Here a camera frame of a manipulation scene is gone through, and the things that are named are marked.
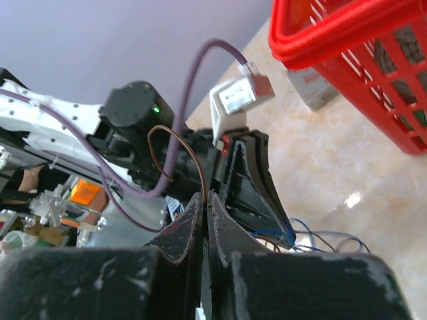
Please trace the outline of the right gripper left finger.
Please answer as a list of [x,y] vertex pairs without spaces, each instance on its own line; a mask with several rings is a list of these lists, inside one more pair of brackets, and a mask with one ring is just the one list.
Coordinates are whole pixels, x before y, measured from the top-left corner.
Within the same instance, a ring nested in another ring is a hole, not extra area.
[[180,217],[145,246],[153,258],[146,319],[195,319],[201,291],[203,214],[203,196],[195,193]]

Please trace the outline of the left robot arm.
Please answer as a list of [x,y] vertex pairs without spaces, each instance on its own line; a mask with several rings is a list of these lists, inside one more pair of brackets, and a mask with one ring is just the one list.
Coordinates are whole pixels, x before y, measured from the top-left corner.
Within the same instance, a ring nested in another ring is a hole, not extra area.
[[34,162],[57,161],[63,171],[141,195],[166,178],[161,195],[187,203],[202,189],[215,191],[246,230],[276,231],[286,247],[296,234],[269,172],[267,134],[246,125],[246,108],[271,99],[269,79],[249,74],[209,93],[211,127],[178,130],[190,146],[178,147],[166,165],[177,113],[146,81],[111,91],[99,105],[35,93],[1,70],[1,142]]

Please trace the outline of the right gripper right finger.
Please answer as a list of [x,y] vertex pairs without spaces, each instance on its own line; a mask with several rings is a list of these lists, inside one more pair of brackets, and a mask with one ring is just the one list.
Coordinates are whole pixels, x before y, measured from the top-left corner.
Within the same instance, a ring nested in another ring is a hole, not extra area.
[[213,191],[207,200],[213,319],[283,319],[278,280],[284,256],[252,238]]

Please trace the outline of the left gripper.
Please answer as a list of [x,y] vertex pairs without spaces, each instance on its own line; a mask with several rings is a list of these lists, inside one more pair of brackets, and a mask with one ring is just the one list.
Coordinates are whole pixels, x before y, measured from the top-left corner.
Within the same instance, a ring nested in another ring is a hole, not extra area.
[[[209,127],[183,127],[181,136],[199,160],[207,190],[220,194],[221,152],[213,145]],[[245,130],[232,139],[227,180],[226,207],[230,215],[247,231],[264,231],[286,249],[296,242],[296,234],[279,199],[269,172],[267,134]],[[197,164],[185,147],[180,146],[173,172],[173,198],[189,200],[201,191]]]

